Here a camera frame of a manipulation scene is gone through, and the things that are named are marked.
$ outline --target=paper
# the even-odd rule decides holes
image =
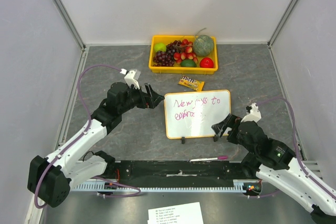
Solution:
[[[203,224],[199,202],[148,210],[148,224]]]

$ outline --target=small whiteboard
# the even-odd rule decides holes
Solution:
[[[214,136],[211,126],[231,113],[228,90],[170,93],[164,97],[169,139]]]

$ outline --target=yellow plastic tray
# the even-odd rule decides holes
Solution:
[[[216,38],[211,37],[214,40],[215,48],[214,50],[207,55],[206,57],[209,57],[214,62],[214,68],[200,68],[200,61],[204,57],[197,57],[198,63],[197,67],[195,68],[183,68],[177,63],[174,64],[173,67],[154,67],[155,62],[153,61],[153,58],[155,56],[154,51],[154,45],[156,43],[163,42],[166,45],[175,41],[175,40],[182,40],[187,39],[188,41],[195,41],[194,36],[183,36],[183,35],[154,35],[152,38],[152,46],[151,46],[151,53],[149,57],[149,64],[148,67],[152,70],[153,73],[198,73],[198,74],[214,74],[215,71],[218,70],[218,58],[217,58],[217,46],[216,46]]]

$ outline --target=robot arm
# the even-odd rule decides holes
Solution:
[[[139,71],[132,69],[122,73],[125,74],[126,83],[115,82],[111,85],[107,98],[92,113],[91,122],[88,120],[81,130],[47,157],[36,156],[31,161],[28,189],[32,193],[36,192],[42,173],[53,162],[38,192],[38,197],[51,207],[60,205],[71,189],[89,178],[101,175],[107,166],[114,162],[113,157],[99,151],[90,159],[76,164],[80,157],[121,122],[123,113],[134,107],[153,109],[164,100],[164,97],[154,92],[147,83],[146,93],[141,90],[137,81]]]
[[[249,151],[242,161],[247,177],[257,177],[276,186],[309,211],[316,223],[336,223],[335,190],[304,166],[306,174],[294,151],[285,143],[265,135],[257,125],[261,115],[255,103],[246,109],[244,118],[229,114],[225,120],[214,124],[215,140],[231,128],[227,140]]]

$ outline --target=marker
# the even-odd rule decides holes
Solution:
[[[195,162],[195,161],[211,161],[211,160],[226,160],[226,159],[228,159],[228,156],[204,157],[204,158],[191,159],[190,162]]]

